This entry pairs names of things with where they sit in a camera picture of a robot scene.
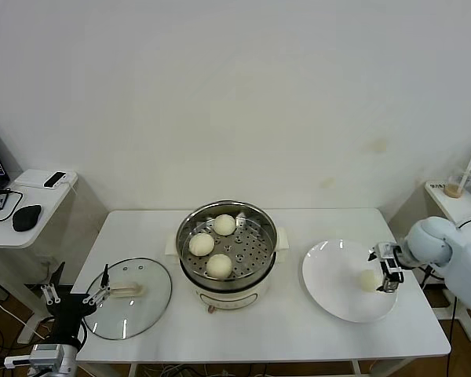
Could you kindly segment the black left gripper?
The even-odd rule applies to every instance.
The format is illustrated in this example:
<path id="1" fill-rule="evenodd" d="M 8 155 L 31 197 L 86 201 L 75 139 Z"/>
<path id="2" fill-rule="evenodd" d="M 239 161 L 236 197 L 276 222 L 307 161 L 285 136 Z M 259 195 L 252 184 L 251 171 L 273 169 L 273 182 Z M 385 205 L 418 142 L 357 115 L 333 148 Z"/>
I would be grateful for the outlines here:
<path id="1" fill-rule="evenodd" d="M 97 310 L 99 303 L 110 294 L 108 264 L 105 265 L 100 280 L 99 289 L 91 294 L 67 294 L 60 298 L 57 294 L 60 278 L 64 270 L 65 262 L 61 262 L 53 272 L 47 284 L 41 286 L 48 312 L 53 316 L 54 322 L 49 344 L 61 344 L 68 346 L 82 346 L 79 340 L 79 330 L 85 317 Z"/>

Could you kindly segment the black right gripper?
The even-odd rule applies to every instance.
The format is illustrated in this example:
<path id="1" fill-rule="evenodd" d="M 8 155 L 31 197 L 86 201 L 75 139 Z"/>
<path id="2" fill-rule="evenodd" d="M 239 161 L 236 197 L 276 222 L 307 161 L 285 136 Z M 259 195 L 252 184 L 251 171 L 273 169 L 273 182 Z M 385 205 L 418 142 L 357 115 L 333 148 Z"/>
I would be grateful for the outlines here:
<path id="1" fill-rule="evenodd" d="M 372 251 L 369 254 L 368 261 L 374 261 L 378 259 L 378 254 Z M 382 268 L 383 279 L 376 291 L 383 293 L 394 293 L 400 282 L 404 282 L 404 275 L 401 266 L 397 263 L 396 259 L 389 257 L 381 257 L 380 265 Z"/>

